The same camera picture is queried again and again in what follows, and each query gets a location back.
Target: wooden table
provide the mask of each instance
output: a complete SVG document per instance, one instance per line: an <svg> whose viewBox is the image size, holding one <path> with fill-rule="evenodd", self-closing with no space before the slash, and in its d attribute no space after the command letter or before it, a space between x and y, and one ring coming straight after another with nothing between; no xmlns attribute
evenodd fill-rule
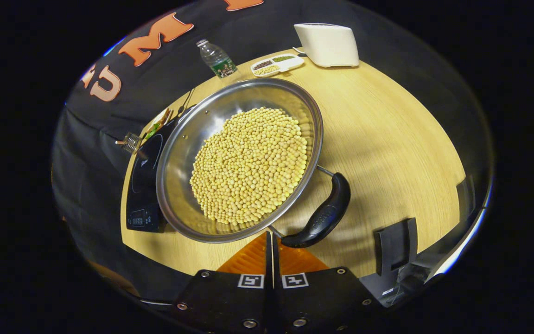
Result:
<svg viewBox="0 0 534 334"><path fill-rule="evenodd" d="M239 65L244 78L255 78L250 64L280 51ZM344 218L323 241L309 247L329 267L347 266L357 277L375 273L373 231L404 218L416 217L418 252L426 249L459 219L456 185L464 179L458 154L428 110L377 69L360 62L354 68L321 68L308 57L305 64L277 74L306 89L317 102L324 122L323 148L318 164L340 172L351 186ZM224 87L213 77L195 88L189 105ZM183 95L168 108L184 104ZM153 120L144 128L146 132ZM132 156L127 167L131 174ZM121 199L123 243L161 264L194 275L216 270L257 233L240 241L206 244L173 231L148 233L127 230L129 178ZM298 201L273 226L295 233L331 192L331 178L315 171Z"/></svg>

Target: screw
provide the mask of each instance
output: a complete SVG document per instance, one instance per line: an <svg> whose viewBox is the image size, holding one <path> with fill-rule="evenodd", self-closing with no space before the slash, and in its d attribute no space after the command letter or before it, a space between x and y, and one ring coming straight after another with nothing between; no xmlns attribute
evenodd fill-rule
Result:
<svg viewBox="0 0 534 334"><path fill-rule="evenodd" d="M296 319L294 320L293 325L295 327L302 327L303 325L306 325L306 319Z"/></svg>
<svg viewBox="0 0 534 334"><path fill-rule="evenodd" d="M246 328L255 328L257 326L257 322L256 321L244 321L242 323L242 326L246 327Z"/></svg>

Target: wok handle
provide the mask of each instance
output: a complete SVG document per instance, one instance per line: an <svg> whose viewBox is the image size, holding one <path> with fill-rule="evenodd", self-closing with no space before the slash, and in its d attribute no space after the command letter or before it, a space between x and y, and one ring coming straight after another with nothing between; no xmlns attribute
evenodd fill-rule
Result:
<svg viewBox="0 0 534 334"><path fill-rule="evenodd" d="M341 173L331 173L317 166L318 169L329 174L332 179L333 190L325 201L310 216L308 223L296 234L281 239L282 245L301 249L309 247L324 239L337 226L350 203L350 184Z"/></svg>

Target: seeds in tray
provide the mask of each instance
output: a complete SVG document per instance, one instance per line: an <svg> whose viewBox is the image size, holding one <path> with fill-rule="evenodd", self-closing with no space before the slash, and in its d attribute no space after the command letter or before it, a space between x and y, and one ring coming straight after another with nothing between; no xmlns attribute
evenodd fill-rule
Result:
<svg viewBox="0 0 534 334"><path fill-rule="evenodd" d="M232 116L205 140L189 181L205 216L254 225L282 205L308 159L298 123L281 109L254 108Z"/></svg>
<svg viewBox="0 0 534 334"><path fill-rule="evenodd" d="M267 65L271 65L271 64L273 64L273 63L271 63L270 60L268 60L268 61L264 61L263 63L260 63L259 65L255 66L255 67L253 68L253 70L258 70L258 69L261 68L261 67L265 67L265 66L267 66Z"/></svg>
<svg viewBox="0 0 534 334"><path fill-rule="evenodd" d="M262 76L263 74L267 74L267 73L270 73L270 72L273 72L273 71L277 71L279 70L280 67L277 66L277 65L271 65L271 66L267 66L267 67L263 67L263 68L259 68L258 70L256 70L254 73L259 75L259 76Z"/></svg>
<svg viewBox="0 0 534 334"><path fill-rule="evenodd" d="M294 56L282 56L282 57L275 57L273 58L273 61L275 61L276 63L280 62L280 61L284 61L284 60L287 60L287 59L292 59Z"/></svg>

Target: stainless steel wok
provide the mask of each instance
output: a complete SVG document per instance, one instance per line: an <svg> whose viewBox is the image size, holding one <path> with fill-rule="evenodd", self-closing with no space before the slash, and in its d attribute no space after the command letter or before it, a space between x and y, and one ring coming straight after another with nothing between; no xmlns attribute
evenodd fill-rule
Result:
<svg viewBox="0 0 534 334"><path fill-rule="evenodd" d="M254 226L231 226L214 222L203 215L193 195L189 180L193 162L203 141L220 131L225 120L252 108L282 108L299 121L302 136L308 141L305 173L294 192L275 211L266 213ZM226 243L246 238L269 227L298 199L308 184L323 144L323 121L314 99L301 87L286 80L259 78L238 82L210 95L172 119L174 127L159 157L156 193L167 222L181 234L204 243ZM335 228L350 201L350 186L340 173L320 170L332 177L329 198L314 212L306 227L294 235L282 237L290 247L308 247Z"/></svg>

